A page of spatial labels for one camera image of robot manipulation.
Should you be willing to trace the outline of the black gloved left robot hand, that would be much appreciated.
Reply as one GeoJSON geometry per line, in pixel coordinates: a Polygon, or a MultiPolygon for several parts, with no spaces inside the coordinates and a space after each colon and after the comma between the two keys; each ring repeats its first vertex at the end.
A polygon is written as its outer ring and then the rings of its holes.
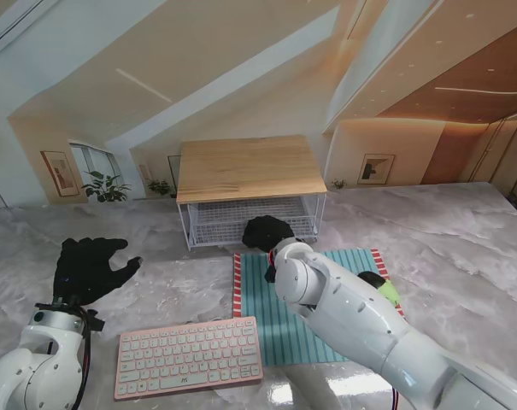
{"type": "Polygon", "coordinates": [[[66,239],[56,263],[53,301],[83,307],[120,288],[136,274],[143,262],[137,256],[114,271],[110,259],[127,246],[128,241],[121,238],[66,239]]]}

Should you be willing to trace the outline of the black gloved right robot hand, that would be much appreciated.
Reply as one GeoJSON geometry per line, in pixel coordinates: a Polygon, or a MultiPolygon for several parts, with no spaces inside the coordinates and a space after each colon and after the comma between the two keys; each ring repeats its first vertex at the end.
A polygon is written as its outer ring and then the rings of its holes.
{"type": "Polygon", "coordinates": [[[271,215],[255,217],[244,228],[243,244],[250,249],[270,252],[282,240],[294,237],[291,226],[271,215]]]}

